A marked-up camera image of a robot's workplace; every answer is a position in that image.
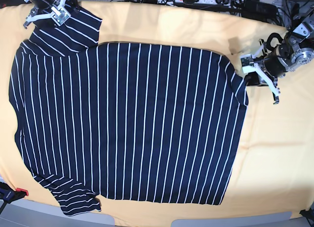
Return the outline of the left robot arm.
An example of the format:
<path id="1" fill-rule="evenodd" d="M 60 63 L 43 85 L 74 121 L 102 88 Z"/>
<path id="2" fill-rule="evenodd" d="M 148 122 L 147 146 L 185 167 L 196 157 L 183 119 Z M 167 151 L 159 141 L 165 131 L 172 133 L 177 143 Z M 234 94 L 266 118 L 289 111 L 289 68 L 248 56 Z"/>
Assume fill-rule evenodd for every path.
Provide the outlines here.
<path id="1" fill-rule="evenodd" d="M 260 39 L 260 48 L 249 56 L 241 56 L 242 67 L 261 71 L 277 86 L 287 72 L 310 63 L 314 58 L 314 8 L 295 15 L 284 37 L 278 33 Z"/>

